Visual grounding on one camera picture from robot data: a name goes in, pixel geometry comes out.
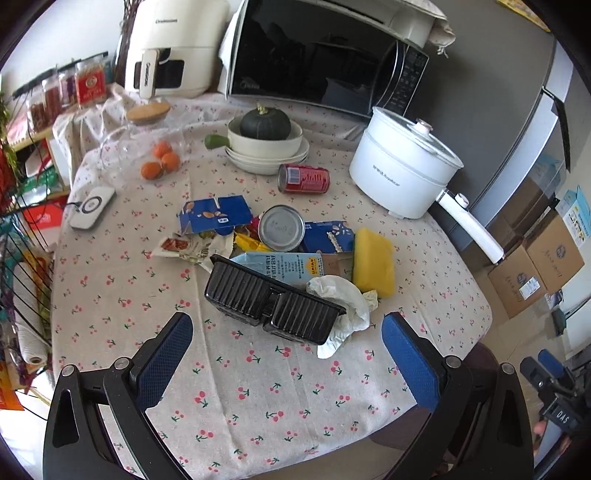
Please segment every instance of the table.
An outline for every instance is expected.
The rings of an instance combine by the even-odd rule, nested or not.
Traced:
[[[147,414],[193,478],[246,478],[301,462],[355,442],[411,408],[414,398],[381,341],[381,320],[390,311],[402,312],[443,355],[463,358],[486,333],[490,308],[435,221],[429,215],[388,216],[348,176],[362,131],[356,119],[280,103],[311,142],[308,163],[328,168],[332,176],[324,195],[284,196],[274,177],[246,174],[202,145],[206,134],[223,132],[253,102],[221,95],[171,102],[187,140],[189,160],[182,169],[156,184],[114,178],[118,195],[94,231],[73,231],[72,212],[64,215],[53,287],[53,358],[56,372],[69,363],[81,370],[105,368],[119,356],[132,356],[175,311],[188,313],[193,342],[162,401]],[[97,114],[123,108],[114,99]],[[60,144],[84,150],[76,145],[80,139],[63,135]],[[108,155],[116,155],[116,145]],[[99,151],[90,150],[70,201],[105,181],[101,165]],[[327,360],[316,357],[314,346],[222,316],[203,298],[204,269],[150,254],[163,235],[178,228],[176,213],[186,200],[214,194],[244,195],[254,215],[285,203],[305,220],[344,219],[353,230],[366,226],[385,235],[395,245],[397,293],[381,301],[369,329]],[[136,473],[112,418],[105,416],[123,465]]]

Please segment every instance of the pumpkin stem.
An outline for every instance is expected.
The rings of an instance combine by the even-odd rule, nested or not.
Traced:
[[[257,103],[256,109],[259,110],[259,115],[265,115],[269,111],[267,107],[262,106],[260,103]]]

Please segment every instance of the floor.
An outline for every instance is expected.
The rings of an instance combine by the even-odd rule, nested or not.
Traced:
[[[554,332],[552,316],[544,298],[509,319],[499,296],[488,280],[489,268],[473,273],[480,289],[492,309],[492,326],[481,340],[499,363],[509,362],[519,371],[519,364],[526,356],[536,358],[542,349],[547,349],[560,362],[566,360],[562,337]],[[525,397],[530,424],[538,420],[542,402],[536,390],[519,375],[519,382]]]
[[[484,292],[493,313],[491,329],[482,339],[499,362],[512,363],[517,369],[526,356],[537,356],[547,348],[559,360],[564,360],[562,341],[554,335],[550,312],[542,299],[509,319],[501,301],[489,282],[488,269],[476,268],[474,276]],[[530,415],[530,423],[538,418],[540,402],[535,390],[520,378]],[[25,398],[23,404],[47,418],[48,408],[39,400]],[[29,412],[0,411],[0,433],[34,480],[42,480],[42,452],[45,422]],[[23,441],[22,432],[27,433]],[[255,477],[257,480],[380,480],[394,466],[402,451],[363,439],[328,455]]]

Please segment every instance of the white bowl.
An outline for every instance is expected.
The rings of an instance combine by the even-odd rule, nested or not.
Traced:
[[[228,139],[234,152],[254,158],[288,158],[294,156],[300,148],[303,130],[291,121],[291,132],[285,140],[257,140],[240,134],[242,116],[237,116],[228,125]]]
[[[244,163],[243,161],[233,158],[230,155],[228,155],[228,159],[235,167],[247,171],[248,173],[254,173],[256,175],[277,175],[277,172],[279,172],[279,167],[281,167],[280,163],[272,165]],[[294,162],[294,164],[304,163],[305,161],[306,158],[304,157],[299,162]]]
[[[273,164],[282,164],[282,163],[298,163],[302,160],[302,158],[306,158],[308,156],[308,152],[310,151],[310,144],[306,140],[305,137],[301,139],[300,149],[296,152],[293,157],[289,158],[256,158],[250,157],[248,155],[242,155],[231,148],[226,147],[226,154],[228,156],[232,156],[237,160],[241,160],[245,163],[251,163],[256,165],[273,165]]]

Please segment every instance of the glass jar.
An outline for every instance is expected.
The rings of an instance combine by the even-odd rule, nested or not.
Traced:
[[[27,100],[26,105],[28,129],[31,135],[38,134],[49,127],[43,93],[38,87],[33,90],[33,95]]]
[[[61,107],[65,110],[77,103],[76,98],[76,69],[65,70],[60,73]]]
[[[47,121],[51,125],[61,114],[60,81],[57,75],[53,75],[43,80],[41,85],[43,87],[43,103],[45,104]]]
[[[76,96],[81,108],[107,100],[102,62],[90,59],[76,64]]]
[[[113,83],[115,80],[113,78],[113,66],[111,59],[103,55],[97,55],[95,57],[95,61],[100,62],[103,66],[103,70],[105,71],[105,85]]]

